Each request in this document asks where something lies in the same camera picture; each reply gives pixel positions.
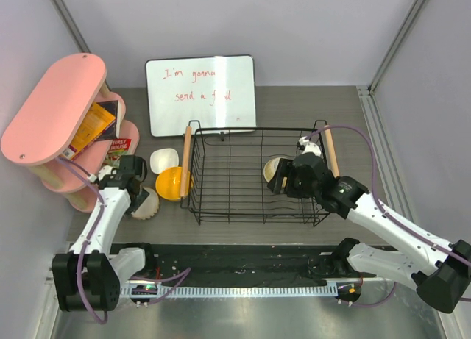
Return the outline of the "beige floral ceramic bowl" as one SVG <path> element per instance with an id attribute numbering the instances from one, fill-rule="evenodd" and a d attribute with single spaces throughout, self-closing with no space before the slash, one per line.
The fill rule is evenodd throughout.
<path id="1" fill-rule="evenodd" d="M 160 199 L 156 191 L 149 187 L 143 187 L 143 191 L 147 193 L 146 198 L 138 209 L 131 213 L 131 216 L 137 220 L 150 219 L 160 208 Z"/>

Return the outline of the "orange yellow ribbed bowl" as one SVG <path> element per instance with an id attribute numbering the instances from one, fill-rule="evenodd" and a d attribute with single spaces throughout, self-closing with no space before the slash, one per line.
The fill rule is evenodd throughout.
<path id="1" fill-rule="evenodd" d="M 180 183 L 182 177 L 181 167 L 172 167 L 158 175 L 155 181 L 155 189 L 159 197 L 168 201 L 179 201 Z"/>

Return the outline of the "green square bowl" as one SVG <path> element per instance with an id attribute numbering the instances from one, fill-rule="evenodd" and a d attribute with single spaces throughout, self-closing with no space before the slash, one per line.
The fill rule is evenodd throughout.
<path id="1" fill-rule="evenodd" d="M 173 148 L 158 149 L 152 152 L 149 157 L 150 169 L 157 175 L 169 168 L 177 167 L 179 163 L 179 154 Z"/>

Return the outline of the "black wire dish rack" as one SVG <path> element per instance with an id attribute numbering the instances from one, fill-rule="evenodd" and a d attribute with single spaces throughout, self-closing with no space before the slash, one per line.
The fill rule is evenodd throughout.
<path id="1" fill-rule="evenodd" d="M 314 199 L 273 194 L 263 177 L 263 167 L 275 157 L 290 160 L 301 155 L 297 141 L 306 135 L 316 143 L 325 160 L 326 126 L 317 120 L 311 128 L 248 127 L 225 130 L 193 128 L 189 149 L 188 195 L 180 206 L 198 224 L 295 223 L 316 226 L 329 213 Z"/>

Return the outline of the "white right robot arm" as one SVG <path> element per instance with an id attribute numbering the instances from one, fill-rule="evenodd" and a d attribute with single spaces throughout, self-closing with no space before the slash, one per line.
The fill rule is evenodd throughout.
<path id="1" fill-rule="evenodd" d="M 356 239 L 344 239 L 332 259 L 340 276 L 354 271 L 383 276 L 414 290 L 426 304 L 452 313 L 470 286 L 470 244 L 431 234 L 375 198 L 349 176 L 334 176 L 312 152 L 267 163 L 267 187 L 289 198 L 313 199 L 386 241 L 394 251 L 376 251 Z"/>

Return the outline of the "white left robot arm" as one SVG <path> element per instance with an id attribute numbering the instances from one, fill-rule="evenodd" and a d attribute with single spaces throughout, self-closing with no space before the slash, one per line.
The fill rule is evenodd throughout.
<path id="1" fill-rule="evenodd" d="M 63 157 L 57 161 L 96 195 L 94 209 L 76 242 L 52 260 L 59 308 L 64 312 L 88 311 L 92 316 L 99 311 L 108 313 L 117 307 L 123 283 L 135 275 L 149 279 L 157 269 L 147 243 L 130 243 L 115 257 L 110 256 L 122 218 L 157 199 L 141 185 L 147 176 L 146 161 L 124 155 L 118 167 L 104 176 L 92 175 Z"/>

